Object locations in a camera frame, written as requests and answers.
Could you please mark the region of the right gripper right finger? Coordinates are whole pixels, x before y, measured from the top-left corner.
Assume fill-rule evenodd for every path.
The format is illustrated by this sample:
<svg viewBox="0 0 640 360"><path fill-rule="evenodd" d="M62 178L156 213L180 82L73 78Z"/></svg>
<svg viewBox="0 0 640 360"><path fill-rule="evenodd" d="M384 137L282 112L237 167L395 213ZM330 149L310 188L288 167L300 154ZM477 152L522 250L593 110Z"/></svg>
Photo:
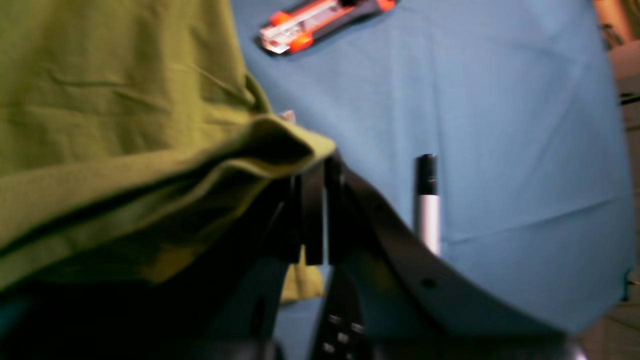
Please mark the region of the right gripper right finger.
<svg viewBox="0 0 640 360"><path fill-rule="evenodd" d="M348 268L372 360L581 360L579 342L431 253L338 155L324 163L327 260Z"/></svg>

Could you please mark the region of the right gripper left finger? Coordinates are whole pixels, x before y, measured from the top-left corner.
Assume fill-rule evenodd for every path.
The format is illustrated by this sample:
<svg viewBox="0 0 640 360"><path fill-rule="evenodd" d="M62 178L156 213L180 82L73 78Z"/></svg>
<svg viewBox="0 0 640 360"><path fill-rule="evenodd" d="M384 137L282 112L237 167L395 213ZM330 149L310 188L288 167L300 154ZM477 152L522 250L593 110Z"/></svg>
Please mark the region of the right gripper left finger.
<svg viewBox="0 0 640 360"><path fill-rule="evenodd" d="M168 280L32 280L2 297L17 313L3 360L281 359L272 340L290 266L323 254L315 165L274 181L222 237Z"/></svg>

